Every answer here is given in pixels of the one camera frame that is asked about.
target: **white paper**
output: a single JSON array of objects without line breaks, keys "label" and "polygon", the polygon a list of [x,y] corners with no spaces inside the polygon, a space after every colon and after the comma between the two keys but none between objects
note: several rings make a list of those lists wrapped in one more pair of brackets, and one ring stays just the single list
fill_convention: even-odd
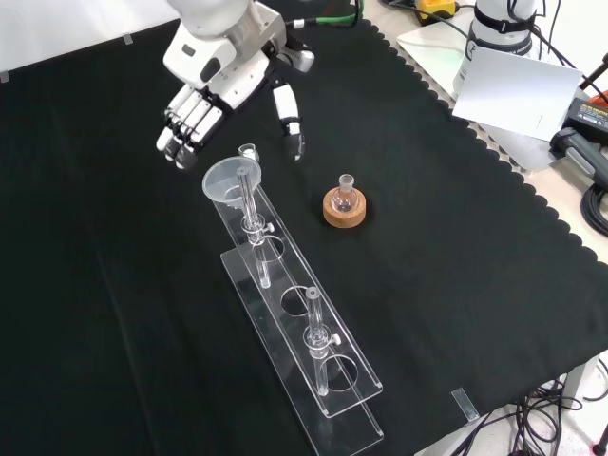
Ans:
[{"label": "white paper", "polygon": [[582,73],[477,47],[454,115],[550,141],[561,130]]}]

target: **robotic hand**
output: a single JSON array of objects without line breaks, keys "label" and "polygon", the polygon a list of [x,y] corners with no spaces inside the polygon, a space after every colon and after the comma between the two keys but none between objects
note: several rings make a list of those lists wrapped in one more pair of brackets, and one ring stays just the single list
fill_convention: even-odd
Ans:
[{"label": "robotic hand", "polygon": [[307,72],[314,54],[289,36],[281,15],[253,0],[167,0],[180,14],[164,64],[184,82],[165,110],[157,148],[189,169],[228,117],[266,81],[293,160],[304,153],[294,92],[272,70],[274,60]]}]

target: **black cloth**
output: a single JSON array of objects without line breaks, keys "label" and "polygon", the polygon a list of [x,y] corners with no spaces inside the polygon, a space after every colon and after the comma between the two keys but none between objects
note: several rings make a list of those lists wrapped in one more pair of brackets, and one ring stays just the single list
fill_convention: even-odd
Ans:
[{"label": "black cloth", "polygon": [[[154,147],[181,86],[162,66],[176,27],[0,85],[2,454],[311,454],[200,189],[242,143],[384,384],[370,454],[462,426],[459,387],[485,413],[608,348],[608,268],[369,24],[300,35],[317,55],[309,75],[285,71],[303,163],[264,90],[187,175]],[[340,231],[321,201],[347,172],[369,213]]]}]

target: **glass test tube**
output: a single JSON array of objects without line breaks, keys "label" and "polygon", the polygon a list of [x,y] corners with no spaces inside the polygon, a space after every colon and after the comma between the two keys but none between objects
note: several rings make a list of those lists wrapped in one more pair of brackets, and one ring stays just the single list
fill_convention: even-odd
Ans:
[{"label": "glass test tube", "polygon": [[256,257],[257,274],[262,288],[270,288],[270,276],[268,275],[268,264],[264,254],[264,233],[263,226],[257,216],[256,201],[254,200],[254,190],[251,186],[249,177],[251,169],[241,166],[237,170],[238,185],[243,196],[243,212],[245,214],[245,226],[250,233],[247,234],[249,242],[252,244],[254,256]]},{"label": "glass test tube", "polygon": [[309,343],[311,356],[314,361],[314,375],[316,377],[316,390],[321,396],[329,392],[327,378],[327,364],[324,363],[329,352],[328,335],[323,328],[323,311],[321,309],[320,292],[316,287],[306,290],[306,303],[308,305]]}]

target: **test tube rack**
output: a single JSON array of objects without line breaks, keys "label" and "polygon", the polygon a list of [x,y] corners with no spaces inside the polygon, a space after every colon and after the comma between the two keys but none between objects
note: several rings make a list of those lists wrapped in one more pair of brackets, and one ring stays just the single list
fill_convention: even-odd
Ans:
[{"label": "test tube rack", "polygon": [[236,245],[221,261],[315,453],[356,454],[384,437],[367,404],[382,383],[260,183],[259,164],[246,157],[205,175]]}]

